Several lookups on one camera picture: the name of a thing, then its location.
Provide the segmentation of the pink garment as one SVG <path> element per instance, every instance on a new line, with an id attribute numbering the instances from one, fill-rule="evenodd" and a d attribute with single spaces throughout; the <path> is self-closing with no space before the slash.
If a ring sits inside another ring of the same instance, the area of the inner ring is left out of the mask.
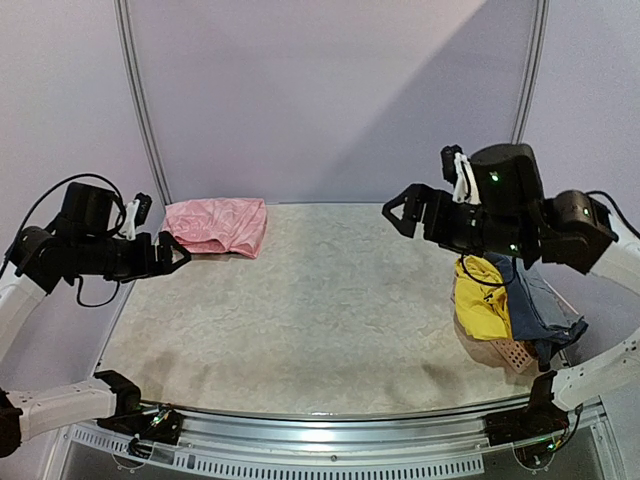
<path id="1" fill-rule="evenodd" d="M 165 208 L 168 231 L 191 254 L 239 254 L 256 259 L 267 227 L 265 201 L 216 198 L 177 202 Z"/>

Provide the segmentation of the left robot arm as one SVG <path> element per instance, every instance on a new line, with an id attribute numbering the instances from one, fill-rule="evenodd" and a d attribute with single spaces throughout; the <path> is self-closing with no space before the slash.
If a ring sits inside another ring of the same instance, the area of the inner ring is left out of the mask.
<path id="1" fill-rule="evenodd" d="M 166 276 L 191 260 L 174 236 L 139 232 L 152 199 L 138 193 L 125 202 L 107 181 L 87 184 L 88 174 L 63 181 L 60 211 L 46 226 L 22 222 L 1 264 L 1 351 L 8 352 L 25 321 L 59 282 L 82 288 L 88 276 L 116 286 Z M 114 370 L 41 391 L 2 391 L 1 455 L 24 442 L 83 421 L 127 435 L 130 455 L 147 459 L 151 443 L 177 445 L 184 415 L 170 404 L 145 407 L 141 390 Z"/>

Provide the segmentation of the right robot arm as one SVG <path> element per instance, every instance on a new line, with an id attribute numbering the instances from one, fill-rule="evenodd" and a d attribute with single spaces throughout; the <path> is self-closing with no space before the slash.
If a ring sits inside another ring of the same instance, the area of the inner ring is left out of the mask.
<path id="1" fill-rule="evenodd" d="M 457 255 L 454 299 L 466 334 L 477 340 L 530 345 L 540 376 L 517 427 L 537 436 L 556 409 L 584 401 L 639 376 L 639 337 L 626 340 L 564 372 L 553 357 L 586 331 L 569 316 L 535 271 L 537 263 L 566 266 L 639 289 L 639 233 L 612 197 L 566 190 L 546 197 L 532 148 L 497 144 L 472 155 L 448 146 L 441 153 L 451 191 L 408 186 L 383 205 L 383 216 L 405 237 Z"/>

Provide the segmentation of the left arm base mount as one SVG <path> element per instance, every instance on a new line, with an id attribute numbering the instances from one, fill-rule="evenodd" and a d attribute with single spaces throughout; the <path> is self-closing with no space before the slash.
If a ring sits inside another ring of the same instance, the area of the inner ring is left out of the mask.
<path id="1" fill-rule="evenodd" d="M 169 405 L 138 409 L 134 412 L 98 419 L 97 425 L 140 440 L 177 445 L 185 416 Z"/>

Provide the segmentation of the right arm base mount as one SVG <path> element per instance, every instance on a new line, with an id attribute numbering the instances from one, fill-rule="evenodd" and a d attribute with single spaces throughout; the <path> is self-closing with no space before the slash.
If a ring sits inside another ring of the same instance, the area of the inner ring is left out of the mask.
<path id="1" fill-rule="evenodd" d="M 571 374 L 550 370 L 538 376 L 524 407 L 490 413 L 483 417 L 484 434 L 491 446 L 537 437 L 549 437 L 547 450 L 555 452 L 575 435 L 582 404 L 566 404 L 560 393 L 572 388 Z"/>

